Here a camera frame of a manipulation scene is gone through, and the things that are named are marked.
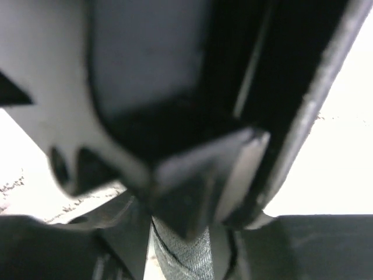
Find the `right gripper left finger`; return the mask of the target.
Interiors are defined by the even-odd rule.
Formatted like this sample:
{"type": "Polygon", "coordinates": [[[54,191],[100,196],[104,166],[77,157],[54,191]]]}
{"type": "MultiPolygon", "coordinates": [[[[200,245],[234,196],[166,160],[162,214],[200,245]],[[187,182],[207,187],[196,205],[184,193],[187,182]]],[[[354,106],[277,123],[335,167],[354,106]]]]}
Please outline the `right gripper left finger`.
{"type": "Polygon", "coordinates": [[[63,224],[1,216],[1,279],[143,279],[151,217],[130,194],[63,224]]]}

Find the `grey cloth napkin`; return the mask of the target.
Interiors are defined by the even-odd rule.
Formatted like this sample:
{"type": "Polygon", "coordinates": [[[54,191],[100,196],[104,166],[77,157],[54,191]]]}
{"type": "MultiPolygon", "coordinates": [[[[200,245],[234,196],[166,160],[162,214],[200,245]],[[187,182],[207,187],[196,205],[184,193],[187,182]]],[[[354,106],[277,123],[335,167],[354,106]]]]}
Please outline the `grey cloth napkin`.
{"type": "Polygon", "coordinates": [[[210,234],[206,229],[185,241],[157,218],[152,219],[154,252],[166,279],[214,279],[210,234]]]}

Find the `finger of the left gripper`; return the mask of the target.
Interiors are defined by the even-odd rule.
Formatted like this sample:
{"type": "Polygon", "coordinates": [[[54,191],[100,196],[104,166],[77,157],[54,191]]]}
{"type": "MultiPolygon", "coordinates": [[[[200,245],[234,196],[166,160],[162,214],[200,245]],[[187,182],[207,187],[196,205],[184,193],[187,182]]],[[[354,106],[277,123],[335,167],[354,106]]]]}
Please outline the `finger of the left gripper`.
{"type": "Polygon", "coordinates": [[[371,1],[261,1],[213,78],[210,106],[241,128],[174,156],[155,215],[183,238],[244,227],[278,193],[371,1]]]}

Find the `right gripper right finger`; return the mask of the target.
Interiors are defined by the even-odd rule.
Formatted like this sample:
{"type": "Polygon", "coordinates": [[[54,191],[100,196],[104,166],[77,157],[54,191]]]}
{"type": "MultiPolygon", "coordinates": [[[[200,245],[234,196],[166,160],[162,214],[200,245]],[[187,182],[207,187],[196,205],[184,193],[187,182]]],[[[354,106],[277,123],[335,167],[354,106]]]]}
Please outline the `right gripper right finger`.
{"type": "Polygon", "coordinates": [[[266,217],[215,228],[216,279],[372,279],[372,215],[266,217]]]}

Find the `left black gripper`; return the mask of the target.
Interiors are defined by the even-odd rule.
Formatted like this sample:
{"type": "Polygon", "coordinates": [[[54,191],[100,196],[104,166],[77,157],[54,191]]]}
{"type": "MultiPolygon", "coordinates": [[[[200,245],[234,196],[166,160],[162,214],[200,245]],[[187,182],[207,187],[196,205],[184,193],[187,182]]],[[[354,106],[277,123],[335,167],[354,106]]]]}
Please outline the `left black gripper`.
{"type": "Polygon", "coordinates": [[[70,195],[111,177],[167,193],[161,166],[196,146],[209,1],[2,1],[1,103],[62,157],[70,195]]]}

